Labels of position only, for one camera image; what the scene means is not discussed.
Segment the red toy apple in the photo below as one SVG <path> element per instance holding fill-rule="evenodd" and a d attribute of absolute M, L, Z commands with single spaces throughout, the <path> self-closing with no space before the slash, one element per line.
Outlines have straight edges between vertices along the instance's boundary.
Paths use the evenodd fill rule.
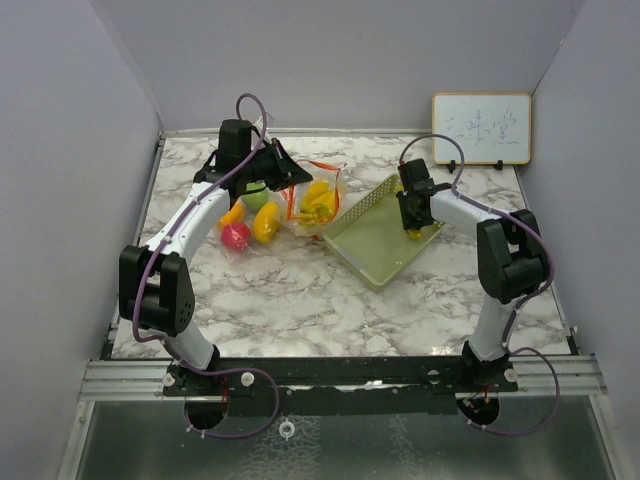
<path fill-rule="evenodd" d="M 222 245 L 232 252 L 245 251 L 251 240 L 251 230 L 244 223 L 232 223 L 221 232 Z"/>

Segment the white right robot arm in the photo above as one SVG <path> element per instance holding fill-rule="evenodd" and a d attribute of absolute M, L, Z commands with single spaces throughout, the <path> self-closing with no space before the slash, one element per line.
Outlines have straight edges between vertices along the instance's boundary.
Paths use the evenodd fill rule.
<path fill-rule="evenodd" d="M 485 301 L 474 333 L 463 348 L 470 360 L 459 367 L 461 383 L 481 391 L 496 371 L 491 362 L 506 358 L 518 311 L 551 278 L 551 261 L 529 210 L 507 213 L 464 196 L 449 183 L 437 184 L 425 161 L 398 167 L 402 190 L 396 194 L 403 229 L 419 231 L 444 223 L 476 242 L 477 268 Z"/>

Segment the green toy apple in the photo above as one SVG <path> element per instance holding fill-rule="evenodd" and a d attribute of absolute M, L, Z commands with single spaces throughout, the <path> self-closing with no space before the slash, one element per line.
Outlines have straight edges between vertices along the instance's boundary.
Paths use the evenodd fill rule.
<path fill-rule="evenodd" d="M 268 201 L 269 192 L 264 183 L 249 183 L 246 192 L 242 195 L 245 207 L 257 213 Z"/>

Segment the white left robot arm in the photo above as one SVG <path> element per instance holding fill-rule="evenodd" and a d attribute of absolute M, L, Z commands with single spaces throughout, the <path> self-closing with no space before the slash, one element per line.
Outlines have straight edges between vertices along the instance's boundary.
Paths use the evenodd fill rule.
<path fill-rule="evenodd" d="M 186 382 L 206 395 L 220 385 L 217 348 L 193 323 L 195 294 L 189 265 L 215 224 L 251 183 L 271 191 L 310 182 L 265 127 L 228 119 L 218 147 L 194 176 L 190 192 L 169 222 L 142 246 L 126 246 L 119 256 L 119 315 L 133 324 L 138 342 L 158 340 L 189 367 Z"/>

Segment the orange toy bell pepper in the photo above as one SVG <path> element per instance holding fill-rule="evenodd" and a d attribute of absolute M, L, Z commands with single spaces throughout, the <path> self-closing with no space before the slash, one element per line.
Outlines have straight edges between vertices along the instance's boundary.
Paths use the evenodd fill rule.
<path fill-rule="evenodd" d="M 225 213 L 217 222 L 217 228 L 223 230 L 232 223 L 242 223 L 246 214 L 244 204 L 241 200 L 235 202 L 231 209 Z"/>

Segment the clear orange-zip bag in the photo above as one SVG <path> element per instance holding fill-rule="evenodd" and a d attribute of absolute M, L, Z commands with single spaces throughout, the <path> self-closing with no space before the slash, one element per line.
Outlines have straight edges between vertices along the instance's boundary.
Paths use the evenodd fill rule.
<path fill-rule="evenodd" d="M 281 207 L 264 182 L 248 190 L 218 221 L 219 244 L 229 260 L 237 260 L 271 244 L 281 227 Z"/>
<path fill-rule="evenodd" d="M 319 235 L 344 209 L 347 164 L 301 160 L 297 164 L 311 174 L 310 182 L 273 193 L 279 204 L 281 224 L 296 236 Z"/>

